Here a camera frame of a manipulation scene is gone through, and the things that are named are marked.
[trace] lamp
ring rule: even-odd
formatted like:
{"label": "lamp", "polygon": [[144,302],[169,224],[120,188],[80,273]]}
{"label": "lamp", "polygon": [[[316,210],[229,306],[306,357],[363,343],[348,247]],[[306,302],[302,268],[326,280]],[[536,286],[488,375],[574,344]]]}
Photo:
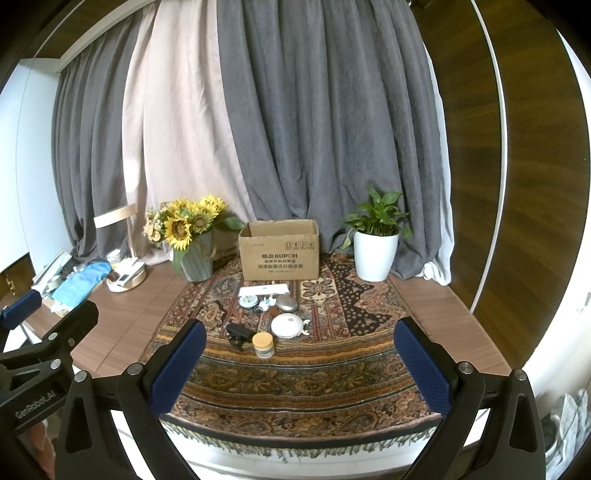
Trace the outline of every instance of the lamp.
{"label": "lamp", "polygon": [[[113,225],[114,223],[120,222],[122,220],[127,221],[127,238],[128,238],[128,245],[129,250],[131,251],[131,256],[135,257],[135,249],[129,243],[129,238],[131,238],[132,232],[132,224],[131,224],[131,217],[138,213],[138,206],[135,203],[130,203],[123,207],[119,207],[113,210],[109,210],[102,215],[95,217],[95,226],[97,228],[103,228],[108,225]],[[107,286],[109,287],[110,291],[114,292],[122,292],[128,291],[132,288],[137,287],[146,279],[146,269],[145,265],[143,265],[132,278],[130,278],[124,285],[117,285],[115,282],[112,282],[107,278]]]}

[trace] potted plant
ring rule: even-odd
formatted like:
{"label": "potted plant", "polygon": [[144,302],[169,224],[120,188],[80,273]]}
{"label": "potted plant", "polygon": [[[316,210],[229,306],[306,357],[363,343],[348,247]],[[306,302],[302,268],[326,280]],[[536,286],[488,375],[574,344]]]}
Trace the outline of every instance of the potted plant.
{"label": "potted plant", "polygon": [[351,244],[350,235],[354,231],[353,250],[358,277],[366,281],[382,281],[387,278],[396,256],[399,233],[402,231],[404,238],[413,233],[409,227],[402,226],[409,214],[398,209],[401,192],[380,195],[372,186],[369,194],[370,203],[362,203],[356,213],[343,219],[351,229],[342,248]]}
{"label": "potted plant", "polygon": [[173,248],[173,267],[183,270],[189,281],[207,280],[213,274],[213,229],[239,231],[244,222],[221,198],[209,194],[198,202],[177,199],[162,202],[146,213],[144,235],[157,247],[163,242]]}

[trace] cardboard box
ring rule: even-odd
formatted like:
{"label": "cardboard box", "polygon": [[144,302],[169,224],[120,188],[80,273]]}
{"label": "cardboard box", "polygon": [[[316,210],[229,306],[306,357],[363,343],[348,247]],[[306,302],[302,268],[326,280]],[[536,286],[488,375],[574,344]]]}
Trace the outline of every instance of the cardboard box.
{"label": "cardboard box", "polygon": [[320,275],[315,220],[250,222],[238,243],[244,280],[316,280]]}

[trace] green vase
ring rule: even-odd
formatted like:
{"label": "green vase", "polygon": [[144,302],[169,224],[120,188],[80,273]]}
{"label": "green vase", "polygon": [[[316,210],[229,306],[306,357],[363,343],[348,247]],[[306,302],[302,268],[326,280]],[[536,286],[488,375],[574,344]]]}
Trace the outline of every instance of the green vase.
{"label": "green vase", "polygon": [[191,241],[181,268],[187,280],[203,281],[213,275],[213,231],[199,235]]}

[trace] paisley rug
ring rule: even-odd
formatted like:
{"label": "paisley rug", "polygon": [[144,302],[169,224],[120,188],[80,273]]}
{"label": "paisley rug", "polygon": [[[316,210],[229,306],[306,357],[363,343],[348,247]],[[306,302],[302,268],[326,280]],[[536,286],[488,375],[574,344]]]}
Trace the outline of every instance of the paisley rug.
{"label": "paisley rug", "polygon": [[275,341],[261,360],[226,339],[224,325],[270,332],[271,316],[238,305],[240,257],[222,259],[214,276],[189,283],[142,354],[145,362],[188,318],[201,320],[207,348],[165,426],[202,442],[246,447],[331,449],[418,438],[439,422],[396,353],[392,330],[412,316],[393,278],[369,283],[350,255],[321,257],[320,278],[288,281],[309,336]]}

